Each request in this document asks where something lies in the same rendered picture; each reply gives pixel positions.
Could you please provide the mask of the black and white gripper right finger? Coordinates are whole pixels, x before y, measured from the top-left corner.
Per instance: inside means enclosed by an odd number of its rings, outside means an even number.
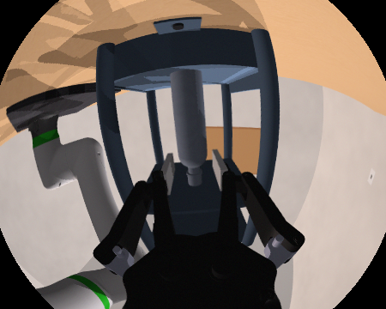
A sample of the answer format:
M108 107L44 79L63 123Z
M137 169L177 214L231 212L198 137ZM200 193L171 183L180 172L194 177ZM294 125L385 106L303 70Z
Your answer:
M235 175L223 161L218 149L212 149L212 158L214 173L222 191L212 262L213 275L226 279L231 277L238 267L236 192L240 193L265 247L265 257L278 269L282 264L287 263L304 244L304 235L286 221L253 173L244 172L242 176Z

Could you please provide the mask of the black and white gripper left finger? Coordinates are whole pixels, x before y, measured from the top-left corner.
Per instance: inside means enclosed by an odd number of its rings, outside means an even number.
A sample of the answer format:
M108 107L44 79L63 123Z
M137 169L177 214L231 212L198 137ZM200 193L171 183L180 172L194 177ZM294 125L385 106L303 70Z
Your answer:
M152 183L136 182L109 234L93 250L93 256L111 273L123 278L124 272L134 264L133 257L154 200L156 269L169 282L179 281L184 276L167 198L171 195L174 173L173 153L168 153L162 168L151 173Z

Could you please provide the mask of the dark grey bottle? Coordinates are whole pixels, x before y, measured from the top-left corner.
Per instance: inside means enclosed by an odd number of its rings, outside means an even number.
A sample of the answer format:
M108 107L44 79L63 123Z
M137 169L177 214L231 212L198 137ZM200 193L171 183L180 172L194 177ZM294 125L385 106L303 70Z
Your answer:
M178 158L188 167L189 185L198 186L208 155L202 72L179 70L170 79Z

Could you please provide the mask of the dark blue shelving unit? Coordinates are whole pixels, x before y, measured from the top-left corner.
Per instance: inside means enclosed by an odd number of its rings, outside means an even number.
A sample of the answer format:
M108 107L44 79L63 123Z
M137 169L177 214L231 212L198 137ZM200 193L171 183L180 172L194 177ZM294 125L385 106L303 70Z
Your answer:
M261 135L256 179L270 193L279 141L280 92L269 32L260 28L250 33L201 28L201 23L201 17L154 21L158 33L117 45L105 43L97 48L96 98L100 130L123 203L134 186L120 135L115 89L147 95L156 160L154 172L164 164L155 90L170 88L170 74L179 70L200 70L203 85L221 85L223 161L236 175L242 176L242 173L232 160L231 93L260 88ZM206 160L200 166L202 184L198 186L189 185L188 167L181 162L174 165L172 190L168 198L176 234L198 236L217 232L222 191L214 175L213 160ZM153 182L151 173L147 183Z

